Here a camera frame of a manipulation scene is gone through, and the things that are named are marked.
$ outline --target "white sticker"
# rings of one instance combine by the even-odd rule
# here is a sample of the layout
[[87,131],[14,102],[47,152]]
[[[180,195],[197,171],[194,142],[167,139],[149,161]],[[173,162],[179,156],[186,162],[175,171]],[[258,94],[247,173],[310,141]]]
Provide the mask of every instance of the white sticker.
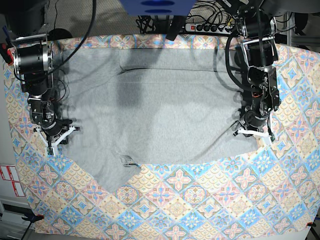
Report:
[[231,8],[231,4],[230,2],[228,2],[227,0],[222,0],[229,8]]
[[25,194],[24,194],[24,191],[22,190],[20,182],[13,181],[12,184],[13,184],[13,189],[14,189],[15,195],[17,197],[24,197]]
[[9,169],[10,169],[13,181],[19,182],[19,177],[18,177],[18,173],[17,173],[16,167],[9,166]]
[[3,174],[3,180],[11,180],[10,179],[10,174],[9,174],[9,172],[8,172],[8,169],[7,169],[7,167],[6,166],[0,166],[0,168],[1,168],[1,172],[2,172],[2,174]]

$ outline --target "patterned tablecloth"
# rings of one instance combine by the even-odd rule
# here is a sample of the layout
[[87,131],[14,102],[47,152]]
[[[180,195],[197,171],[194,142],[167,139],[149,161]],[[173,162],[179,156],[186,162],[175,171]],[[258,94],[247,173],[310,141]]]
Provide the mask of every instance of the patterned tablecloth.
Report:
[[[80,39],[54,46],[72,49]],[[84,48],[223,49],[226,38],[164,35],[91,37]],[[115,193],[76,162],[46,158],[33,133],[27,95],[4,64],[12,145],[37,233],[97,239],[244,239],[306,229],[320,207],[320,55],[277,45],[282,104],[272,115],[278,135],[257,152],[200,165],[143,165]]]

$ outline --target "red label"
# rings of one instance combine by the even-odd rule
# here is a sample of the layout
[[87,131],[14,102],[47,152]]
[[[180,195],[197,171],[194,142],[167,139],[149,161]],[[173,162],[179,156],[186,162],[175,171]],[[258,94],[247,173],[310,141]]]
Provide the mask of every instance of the red label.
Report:
[[10,170],[10,167],[9,167],[9,166],[6,166],[6,170],[8,171],[8,174],[9,174],[9,176],[10,176],[11,181],[13,181],[13,180],[14,180],[14,177],[12,176],[12,172],[11,172],[11,170]]
[[11,183],[12,183],[12,187],[13,187],[13,190],[14,190],[15,195],[16,195],[17,197],[19,197],[19,194],[18,194],[18,191],[17,191],[16,185],[15,185],[15,182],[14,182],[14,181],[12,181]]
[[2,180],[6,180],[6,179],[5,179],[5,175],[4,175],[4,173],[2,172],[2,170],[1,170],[1,167],[0,167],[0,174],[1,174]]

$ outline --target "black wire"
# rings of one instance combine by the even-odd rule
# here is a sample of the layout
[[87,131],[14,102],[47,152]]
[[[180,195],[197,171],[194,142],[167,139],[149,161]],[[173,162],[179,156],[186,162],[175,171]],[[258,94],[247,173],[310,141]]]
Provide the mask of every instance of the black wire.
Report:
[[231,80],[241,89],[245,90],[245,91],[249,91],[249,92],[253,92],[253,93],[261,93],[261,89],[257,89],[257,88],[252,88],[250,86],[245,86],[242,83],[240,83],[238,81],[238,79],[233,75],[233,73],[231,72],[231,67],[230,67],[230,56],[229,56],[229,52],[230,52],[230,44],[231,44],[231,40],[234,38],[234,36],[229,36],[226,44],[225,44],[225,67],[226,67],[226,71],[229,75],[229,77],[231,78]]
[[[165,19],[165,20],[158,20],[157,22],[169,22],[169,21],[170,19]],[[147,34],[155,30],[155,24],[151,16],[138,16],[138,19],[136,19],[135,22],[141,34]]]
[[57,17],[58,17],[57,3],[58,3],[59,1],[60,1],[60,0],[57,0],[57,1],[55,2],[55,5],[54,5],[54,8],[55,8],[55,19],[54,19],[53,30],[56,29],[56,21],[57,21]]
[[287,20],[285,20],[285,21],[278,21],[278,20],[276,20],[278,23],[286,23],[286,22],[288,22],[290,19],[291,19],[291,17],[292,17],[292,15],[293,15],[293,12],[291,12],[290,13],[290,15],[289,15],[289,18],[287,19]]
[[225,25],[224,25],[223,27],[225,28],[230,21],[231,21],[231,17],[229,16],[229,17],[226,19],[226,23],[225,23]]
[[52,100],[52,102],[58,103],[58,102],[60,102],[62,99],[64,99],[64,97],[66,96],[66,93],[67,93],[67,87],[66,87],[66,84],[65,84],[62,80],[60,80],[60,79],[56,79],[56,80],[57,80],[57,81],[59,81],[60,83],[62,83],[63,88],[64,88],[63,96],[62,96],[62,97],[60,97],[60,99],[58,99],[58,100]]
[[227,11],[225,11],[225,10],[220,10],[220,11],[215,15],[215,17],[214,17],[214,19],[213,19],[212,23],[210,24],[210,27],[211,27],[212,25],[214,25],[214,24],[215,24],[216,18],[218,17],[218,15],[219,15],[219,14],[220,14],[220,16],[221,16],[221,19],[219,20],[218,25],[220,25],[220,24],[221,24],[222,20],[224,19],[224,16],[223,16],[223,14],[222,14],[222,13],[227,13],[227,14],[228,14],[228,12],[227,12]]
[[207,19],[205,19],[203,16],[198,15],[198,14],[195,14],[195,15],[192,15],[192,14],[191,14],[191,16],[188,16],[186,19],[188,20],[188,19],[194,18],[194,17],[199,17],[199,18],[203,19],[203,22],[207,21]]
[[192,9],[198,9],[198,8],[204,8],[204,7],[209,7],[210,9],[216,10],[213,5],[207,5],[207,4],[196,5]]
[[28,232],[28,230],[29,230],[29,228],[30,228],[31,224],[32,224],[32,222],[30,222],[29,226],[26,228],[26,230],[25,230],[25,232],[24,232],[24,234],[23,234],[23,236],[22,236],[21,240],[23,240],[23,239],[25,238],[25,236],[26,236],[26,234],[27,234],[27,232]]
[[282,15],[276,15],[275,17],[278,18],[278,17],[282,17],[283,15],[285,15],[286,13],[282,14]]
[[212,4],[216,6],[216,1],[202,1],[202,0],[196,0],[195,3],[204,3],[204,4]]
[[289,31],[289,30],[291,30],[291,29],[294,29],[296,27],[296,25],[294,25],[293,27],[290,27],[289,29],[286,29],[286,30],[279,30],[278,29],[278,31],[279,32],[287,32],[287,31]]
[[210,22],[210,18],[212,18],[216,13],[212,13],[208,18],[207,20],[205,21],[205,23],[203,24],[203,26],[207,25],[209,22]]
[[[58,65],[53,70],[51,70],[50,72],[46,73],[45,75],[42,75],[41,77],[36,77],[36,78],[29,79],[28,82],[38,81],[38,80],[41,80],[41,79],[49,76],[50,74],[52,74],[55,71],[57,71],[58,69],[60,69],[66,62],[68,62],[73,57],[73,55],[76,54],[76,52],[81,48],[81,46],[84,44],[84,42],[86,41],[86,39],[88,38],[88,36],[90,34],[90,31],[91,31],[91,29],[92,29],[92,27],[93,27],[93,25],[95,23],[96,12],[97,12],[97,0],[92,0],[92,17],[91,17],[90,25],[89,25],[88,30],[85,33],[82,41],[79,43],[79,45],[73,50],[73,52],[60,65]],[[16,79],[18,79],[20,81],[25,81],[22,78],[17,76],[16,69],[14,69],[13,73],[14,73],[14,76],[16,77]]]
[[269,135],[271,136],[272,135],[272,131],[271,131],[271,122],[270,122],[270,117],[271,117],[271,114],[269,113],[269,116],[268,116],[268,120],[267,120],[267,127],[268,127],[268,133]]

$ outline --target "black cable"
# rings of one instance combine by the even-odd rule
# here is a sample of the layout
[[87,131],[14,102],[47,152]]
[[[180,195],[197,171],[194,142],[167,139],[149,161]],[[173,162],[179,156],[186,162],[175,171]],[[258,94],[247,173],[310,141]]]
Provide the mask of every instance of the black cable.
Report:
[[232,18],[232,16],[230,16],[227,11],[225,11],[225,10],[220,10],[220,11],[216,14],[216,16],[214,17],[212,23],[210,24],[210,27],[215,24],[216,18],[217,18],[217,16],[218,16],[219,14],[220,14],[220,16],[221,16],[221,19],[219,20],[219,23],[217,23],[217,25],[218,25],[218,26],[221,25],[221,22],[222,22],[222,20],[224,19],[224,15],[223,15],[222,13],[227,13],[227,16],[228,16],[229,18]]
[[190,19],[190,18],[194,18],[194,17],[199,17],[203,20],[203,22],[205,22],[207,19],[205,19],[203,16],[199,15],[199,14],[195,14],[195,15],[192,15],[191,16],[187,16],[187,20]]
[[143,29],[143,32],[144,32],[144,33],[147,32],[147,28],[148,28],[148,26],[149,26],[150,21],[151,21],[151,17],[146,21],[146,24],[145,24],[144,29]]
[[23,234],[23,236],[22,236],[21,240],[24,240],[24,238],[25,238],[25,236],[26,236],[26,234],[27,234],[27,232],[28,232],[28,230],[29,230],[29,228],[30,228],[31,224],[32,224],[32,222],[30,222],[29,226],[26,228],[26,230],[25,230],[25,232],[24,232],[24,234]]
[[212,18],[216,13],[212,13],[208,18],[207,20],[205,21],[205,23],[203,24],[203,26],[207,25],[209,22],[210,22],[210,18]]
[[212,4],[214,6],[216,6],[216,1],[202,1],[202,0],[196,0],[195,3],[204,3],[204,4]]
[[293,27],[290,27],[289,29],[286,29],[286,30],[280,30],[280,29],[278,29],[278,31],[279,32],[287,32],[287,31],[289,31],[289,30],[291,30],[291,29],[294,29],[296,27],[296,25],[294,25]]
[[231,44],[231,40],[234,38],[234,36],[229,36],[226,44],[225,44],[225,67],[226,67],[226,71],[229,75],[229,77],[231,78],[231,80],[241,89],[245,90],[245,91],[249,91],[252,93],[261,93],[261,89],[258,88],[252,88],[250,86],[245,86],[242,83],[240,83],[238,81],[238,79],[233,75],[233,73],[231,72],[231,67],[230,67],[230,56],[229,56],[229,52],[230,52],[230,44]]
[[[90,25],[88,27],[87,32],[85,33],[82,41],[79,43],[79,45],[73,50],[73,52],[65,59],[65,61],[63,61],[60,65],[58,65],[56,68],[54,68],[53,70],[51,70],[50,72],[46,73],[45,75],[42,75],[41,77],[36,77],[36,78],[32,78],[30,80],[28,80],[28,82],[33,82],[33,81],[38,81],[41,80],[47,76],[49,76],[50,74],[54,73],[55,71],[57,71],[58,69],[60,69],[66,62],[68,62],[73,55],[76,54],[76,52],[81,48],[81,46],[84,44],[84,42],[86,41],[86,39],[88,38],[90,31],[95,23],[95,18],[96,18],[96,12],[97,12],[97,0],[92,0],[92,17],[91,17],[91,21],[90,21]],[[16,79],[20,80],[20,81],[25,81],[22,78],[17,76],[16,73],[16,69],[14,69],[13,71],[14,76],[16,77]]]
[[207,4],[196,5],[196,6],[194,6],[194,7],[193,7],[193,8],[191,8],[191,9],[198,9],[198,8],[204,8],[204,7],[209,7],[210,9],[214,9],[214,10],[216,10],[216,9],[215,9],[215,7],[214,7],[213,5],[207,5]]
[[55,8],[55,19],[54,19],[53,30],[56,29],[56,21],[57,21],[57,17],[58,17],[57,3],[58,3],[59,1],[60,1],[60,0],[57,0],[57,1],[55,2],[55,5],[54,5],[54,8]]
[[139,20],[138,19],[136,19],[135,20],[135,22],[136,22],[136,24],[137,24],[137,27],[139,28],[139,30],[140,30],[140,34],[143,34],[143,32],[142,32],[142,26],[140,26],[140,25],[142,25],[142,23],[141,22],[139,22]]
[[270,114],[269,114],[269,116],[268,116],[267,126],[268,126],[268,129],[271,129],[271,128],[270,128]]
[[290,19],[291,19],[291,17],[292,17],[292,15],[293,15],[293,12],[291,12],[290,13],[290,15],[289,15],[289,18],[287,19],[287,20],[285,20],[285,21],[278,21],[278,20],[276,20],[278,23],[286,23],[286,22],[288,22]]
[[56,79],[56,80],[59,81],[60,83],[62,83],[63,89],[64,89],[64,93],[63,93],[63,96],[62,96],[62,97],[60,97],[58,100],[52,100],[52,102],[58,103],[58,102],[60,102],[62,99],[64,99],[64,97],[66,96],[67,87],[66,87],[66,84],[65,84],[62,80],[60,80],[60,79]]
[[223,26],[223,28],[225,28],[230,21],[231,21],[231,17],[229,16],[229,17],[226,19],[226,23],[225,23],[225,25]]

